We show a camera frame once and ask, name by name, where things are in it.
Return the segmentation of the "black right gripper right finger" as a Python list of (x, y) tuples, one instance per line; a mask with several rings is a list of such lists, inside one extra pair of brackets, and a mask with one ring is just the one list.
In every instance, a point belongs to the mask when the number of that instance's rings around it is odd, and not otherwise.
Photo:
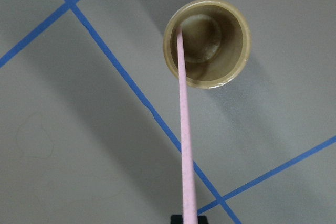
[(207, 217), (206, 216), (197, 216), (197, 223), (198, 224), (207, 224)]

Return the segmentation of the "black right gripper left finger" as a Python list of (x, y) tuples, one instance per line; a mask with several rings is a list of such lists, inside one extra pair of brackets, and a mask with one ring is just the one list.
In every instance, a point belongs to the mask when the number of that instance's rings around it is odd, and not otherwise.
[(183, 224), (183, 216), (182, 215), (171, 215), (170, 224)]

